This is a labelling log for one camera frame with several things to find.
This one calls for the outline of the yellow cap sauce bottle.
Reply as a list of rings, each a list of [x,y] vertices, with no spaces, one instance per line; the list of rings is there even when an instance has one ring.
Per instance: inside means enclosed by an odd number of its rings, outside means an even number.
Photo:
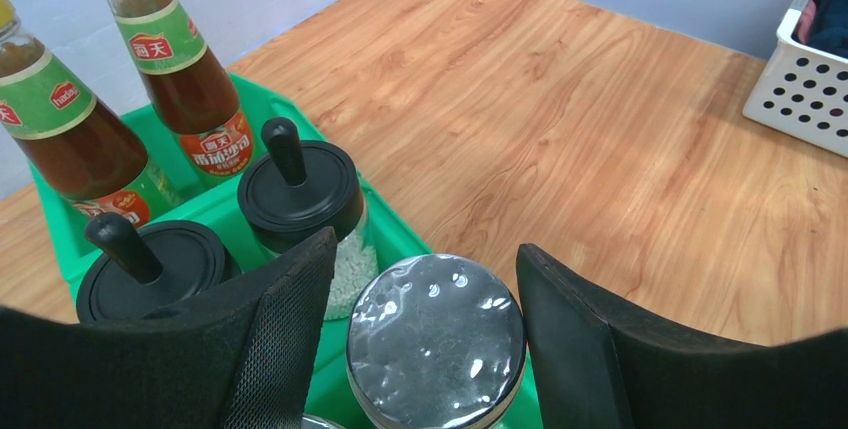
[[[183,203],[142,140],[1,0],[1,124],[48,185],[88,219],[140,227]]]
[[[179,0],[107,0],[157,116],[201,183],[243,172],[256,143],[236,87]]]

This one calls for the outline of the black cap salt jar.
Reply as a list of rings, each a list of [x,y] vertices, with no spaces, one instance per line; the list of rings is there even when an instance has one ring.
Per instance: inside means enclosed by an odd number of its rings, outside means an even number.
[[[140,229],[115,213],[90,220],[84,237],[102,251],[76,296],[82,323],[138,319],[241,274],[220,237],[187,220]]]

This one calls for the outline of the silver lid spice jar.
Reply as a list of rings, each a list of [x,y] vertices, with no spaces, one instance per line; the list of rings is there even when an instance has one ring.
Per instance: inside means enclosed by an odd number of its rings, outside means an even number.
[[[301,419],[301,429],[345,429],[336,422],[319,416],[304,414]]]

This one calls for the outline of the silver lid blue label jar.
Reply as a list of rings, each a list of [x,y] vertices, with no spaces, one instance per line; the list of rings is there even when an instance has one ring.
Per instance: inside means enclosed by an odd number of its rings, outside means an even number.
[[[490,269],[462,256],[408,257],[361,291],[346,373],[376,428],[496,428],[527,361],[521,309]]]

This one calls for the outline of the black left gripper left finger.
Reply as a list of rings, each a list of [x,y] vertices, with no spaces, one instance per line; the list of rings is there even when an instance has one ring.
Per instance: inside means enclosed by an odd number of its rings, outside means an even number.
[[[1,311],[5,428],[297,428],[337,240],[140,318],[62,324]]]

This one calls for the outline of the black cap white powder jar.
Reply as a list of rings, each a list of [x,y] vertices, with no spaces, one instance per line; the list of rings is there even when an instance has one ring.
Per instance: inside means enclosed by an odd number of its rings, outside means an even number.
[[[285,117],[261,129],[267,154],[242,176],[237,200],[254,237],[276,257],[325,227],[337,238],[326,320],[350,316],[361,290],[378,274],[377,249],[357,168],[340,147],[303,141]]]

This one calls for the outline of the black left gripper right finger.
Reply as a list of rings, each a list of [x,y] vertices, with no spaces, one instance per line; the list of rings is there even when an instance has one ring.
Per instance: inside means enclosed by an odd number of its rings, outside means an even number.
[[[547,428],[843,428],[847,332],[776,346],[674,322],[540,247],[516,276]]]

